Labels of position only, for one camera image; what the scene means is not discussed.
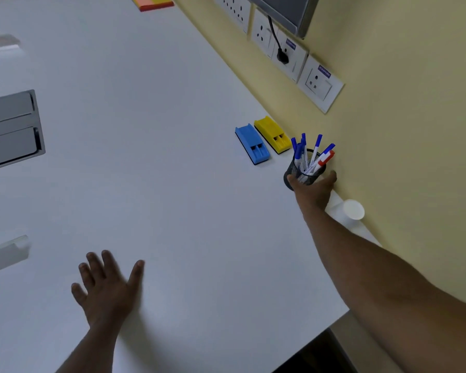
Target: sticky notes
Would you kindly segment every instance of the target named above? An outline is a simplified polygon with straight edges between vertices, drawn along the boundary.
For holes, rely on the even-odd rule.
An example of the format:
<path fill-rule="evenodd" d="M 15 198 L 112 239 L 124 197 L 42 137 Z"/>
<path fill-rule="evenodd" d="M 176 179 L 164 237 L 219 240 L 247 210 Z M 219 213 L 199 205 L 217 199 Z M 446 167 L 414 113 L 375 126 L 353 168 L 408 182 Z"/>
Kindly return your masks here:
<path fill-rule="evenodd" d="M 133 0 L 141 12 L 174 6 L 172 0 Z"/>

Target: hand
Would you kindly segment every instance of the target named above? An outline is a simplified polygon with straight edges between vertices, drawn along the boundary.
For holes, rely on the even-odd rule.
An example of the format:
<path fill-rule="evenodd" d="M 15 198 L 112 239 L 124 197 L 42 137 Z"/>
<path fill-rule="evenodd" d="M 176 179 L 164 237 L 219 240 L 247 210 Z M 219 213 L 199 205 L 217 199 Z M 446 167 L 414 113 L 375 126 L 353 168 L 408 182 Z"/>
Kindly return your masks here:
<path fill-rule="evenodd" d="M 336 172 L 332 170 L 325 179 L 310 186 L 300 183 L 293 175 L 288 175 L 287 179 L 294 190 L 298 206 L 304 214 L 313 207 L 325 210 L 336 182 Z"/>
<path fill-rule="evenodd" d="M 135 305 L 144 262 L 138 261 L 135 264 L 126 282 L 109 251 L 102 251 L 104 265 L 95 253 L 88 253 L 86 257 L 90 265 L 81 263 L 79 272 L 88 294 L 78 283 L 74 283 L 71 286 L 72 295 L 83 308 L 90 328 L 102 324 L 116 327 L 119 331 Z"/>

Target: left hand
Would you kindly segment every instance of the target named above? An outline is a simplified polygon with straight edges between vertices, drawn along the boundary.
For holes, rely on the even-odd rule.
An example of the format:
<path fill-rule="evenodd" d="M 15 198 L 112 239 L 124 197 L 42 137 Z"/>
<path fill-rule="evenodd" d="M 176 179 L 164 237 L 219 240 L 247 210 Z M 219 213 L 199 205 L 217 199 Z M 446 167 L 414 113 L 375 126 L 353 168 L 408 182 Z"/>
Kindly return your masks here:
<path fill-rule="evenodd" d="M 135 305 L 144 262 L 138 261 L 135 264 L 126 282 L 109 251 L 102 251 L 104 265 L 95 253 L 88 253 L 86 257 L 89 265 L 81 263 L 79 272 L 88 293 L 78 283 L 74 283 L 71 286 L 72 295 L 83 308 L 90 328 L 104 325 L 119 330 Z"/>

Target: white paper cup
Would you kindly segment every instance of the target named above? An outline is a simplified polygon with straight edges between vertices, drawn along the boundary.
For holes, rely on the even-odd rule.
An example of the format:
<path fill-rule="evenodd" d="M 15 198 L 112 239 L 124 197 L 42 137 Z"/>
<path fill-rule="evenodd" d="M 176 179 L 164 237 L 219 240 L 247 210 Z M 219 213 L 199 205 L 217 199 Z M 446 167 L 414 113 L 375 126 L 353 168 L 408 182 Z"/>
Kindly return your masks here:
<path fill-rule="evenodd" d="M 345 200 L 326 211 L 332 219 L 352 229 L 364 217 L 364 207 L 357 200 Z"/>

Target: wall socket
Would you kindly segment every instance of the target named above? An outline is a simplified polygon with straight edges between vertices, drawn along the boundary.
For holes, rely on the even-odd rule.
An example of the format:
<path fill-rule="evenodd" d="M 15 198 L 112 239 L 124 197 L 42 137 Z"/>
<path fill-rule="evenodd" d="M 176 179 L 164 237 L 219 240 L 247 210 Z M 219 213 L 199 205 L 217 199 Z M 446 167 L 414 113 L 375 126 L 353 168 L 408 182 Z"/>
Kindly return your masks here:
<path fill-rule="evenodd" d="M 283 64 L 278 60 L 277 53 L 278 47 L 274 48 L 273 56 L 271 61 L 288 77 L 292 79 L 295 83 L 298 82 L 298 78 L 302 72 L 302 68 L 304 67 L 305 61 L 309 52 L 301 47 L 298 43 L 295 43 L 292 39 L 290 39 L 283 31 L 278 30 L 276 34 L 278 37 L 278 41 L 280 42 L 281 49 L 284 53 L 288 55 L 288 59 L 290 62 L 288 64 Z"/>
<path fill-rule="evenodd" d="M 310 56 L 302 70 L 298 87 L 326 114 L 342 90 L 343 83 Z"/>
<path fill-rule="evenodd" d="M 279 30 L 278 26 L 273 24 L 273 28 L 274 33 L 277 34 Z M 274 36 L 271 32 L 269 20 L 259 9 L 255 9 L 250 38 L 269 58 L 273 57 L 273 52 L 275 51 L 274 48 L 277 47 L 276 41 L 274 40 Z"/>
<path fill-rule="evenodd" d="M 220 5 L 230 18 L 247 33 L 249 30 L 250 8 L 249 0 L 214 0 Z"/>

